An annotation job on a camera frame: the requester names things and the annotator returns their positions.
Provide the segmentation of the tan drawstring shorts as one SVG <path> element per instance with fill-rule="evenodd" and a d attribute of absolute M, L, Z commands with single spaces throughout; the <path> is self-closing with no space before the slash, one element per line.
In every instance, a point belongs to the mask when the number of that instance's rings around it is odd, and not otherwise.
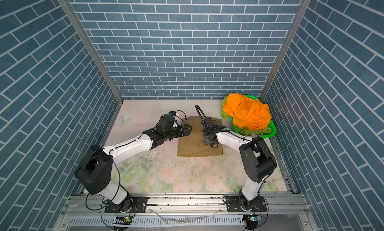
<path fill-rule="evenodd" d="M 223 155 L 221 144 L 217 148 L 205 144 L 203 126 L 198 116 L 188 117 L 186 124 L 190 125 L 192 130 L 189 136 L 179 138 L 178 156 L 208 157 Z"/>

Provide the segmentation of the orange shorts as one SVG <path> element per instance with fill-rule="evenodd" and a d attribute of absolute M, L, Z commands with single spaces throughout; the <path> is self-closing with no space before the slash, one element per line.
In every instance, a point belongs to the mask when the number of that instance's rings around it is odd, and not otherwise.
<path fill-rule="evenodd" d="M 225 98 L 222 111 L 223 118 L 230 116 L 235 126 L 249 130 L 263 130 L 272 119 L 267 104 L 238 93 L 231 93 Z"/>

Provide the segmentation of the green perforated plastic basket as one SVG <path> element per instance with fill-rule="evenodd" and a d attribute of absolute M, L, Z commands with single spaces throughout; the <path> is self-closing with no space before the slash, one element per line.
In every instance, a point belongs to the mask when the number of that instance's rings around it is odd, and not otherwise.
<path fill-rule="evenodd" d="M 267 138 L 277 132 L 269 106 L 252 95 L 231 93 L 226 96 L 221 104 L 221 117 L 229 118 L 239 135 Z"/>

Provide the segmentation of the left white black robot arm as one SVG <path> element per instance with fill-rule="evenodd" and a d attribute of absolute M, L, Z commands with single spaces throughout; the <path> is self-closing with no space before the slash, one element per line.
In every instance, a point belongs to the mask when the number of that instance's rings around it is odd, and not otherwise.
<path fill-rule="evenodd" d="M 100 195 L 127 211 L 132 203 L 131 195 L 111 180 L 113 167 L 129 157 L 162 145 L 166 140 L 189 136 L 192 129 L 186 123 L 178 124 L 174 115 L 164 114 L 155 127 L 131 140 L 105 147 L 91 146 L 75 170 L 75 177 L 89 194 Z"/>

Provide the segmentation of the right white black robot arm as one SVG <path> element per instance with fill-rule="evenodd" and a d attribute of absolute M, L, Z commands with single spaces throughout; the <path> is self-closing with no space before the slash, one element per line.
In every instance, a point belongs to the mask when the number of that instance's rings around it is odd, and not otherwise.
<path fill-rule="evenodd" d="M 277 168 L 277 161 L 261 137 L 249 138 L 218 126 L 209 117 L 202 120 L 203 132 L 210 146 L 223 144 L 238 151 L 242 158 L 247 180 L 240 190 L 241 207 L 248 211 L 256 205 L 265 180 Z"/>

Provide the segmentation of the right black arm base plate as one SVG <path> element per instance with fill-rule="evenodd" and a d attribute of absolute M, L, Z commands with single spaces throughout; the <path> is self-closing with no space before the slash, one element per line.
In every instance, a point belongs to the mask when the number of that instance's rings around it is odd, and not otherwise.
<path fill-rule="evenodd" d="M 266 212 L 268 210 L 263 196 L 258 196 L 251 201 L 243 196 L 223 196 L 222 200 L 229 213 Z"/>

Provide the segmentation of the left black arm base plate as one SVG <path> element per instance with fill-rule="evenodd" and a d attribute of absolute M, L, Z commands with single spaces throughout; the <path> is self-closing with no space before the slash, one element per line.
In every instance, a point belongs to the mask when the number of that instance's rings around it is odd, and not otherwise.
<path fill-rule="evenodd" d="M 122 203 L 116 205 L 110 203 L 105 207 L 106 214 L 145 213 L 148 197 L 128 197 Z"/>

